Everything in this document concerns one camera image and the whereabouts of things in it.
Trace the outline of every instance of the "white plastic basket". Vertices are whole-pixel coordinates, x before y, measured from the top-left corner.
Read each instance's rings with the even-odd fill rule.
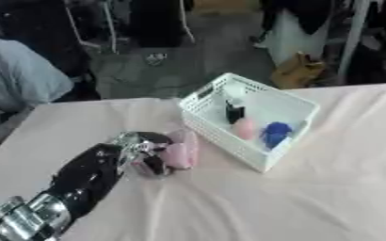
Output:
[[[251,140],[237,137],[226,120],[223,87],[233,82],[245,85],[246,116],[259,128]],[[233,73],[225,73],[190,94],[180,102],[180,107],[188,127],[261,172],[271,169],[293,143],[309,130],[319,110],[318,104]],[[269,150],[259,134],[260,130],[274,121],[289,124],[293,132]]]

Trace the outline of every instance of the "pink object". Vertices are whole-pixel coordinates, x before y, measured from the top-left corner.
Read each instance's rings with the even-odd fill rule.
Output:
[[[199,142],[196,133],[191,130],[179,130],[169,133],[174,144],[160,153],[167,166],[175,169],[191,169],[198,163]]]
[[[254,133],[254,123],[248,118],[240,119],[233,125],[233,131],[242,139],[252,139]]]

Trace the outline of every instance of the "gray floor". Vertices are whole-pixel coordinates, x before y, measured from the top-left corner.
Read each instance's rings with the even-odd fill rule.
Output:
[[[93,53],[98,89],[105,98],[183,97],[225,72],[270,84],[272,61],[265,50],[251,47],[250,35],[259,32],[260,14],[193,15],[189,26],[197,42],[188,39],[174,49],[121,46],[120,55]],[[145,56],[167,53],[160,66]]]

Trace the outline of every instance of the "blue object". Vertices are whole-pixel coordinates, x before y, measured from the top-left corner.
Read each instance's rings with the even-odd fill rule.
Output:
[[[285,140],[293,129],[282,122],[272,122],[261,133],[261,140],[265,143],[267,148],[274,149],[278,144]]]

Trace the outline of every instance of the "person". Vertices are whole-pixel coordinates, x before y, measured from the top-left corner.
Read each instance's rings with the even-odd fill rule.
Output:
[[[73,81],[14,40],[0,40],[0,143],[39,104],[74,101]]]

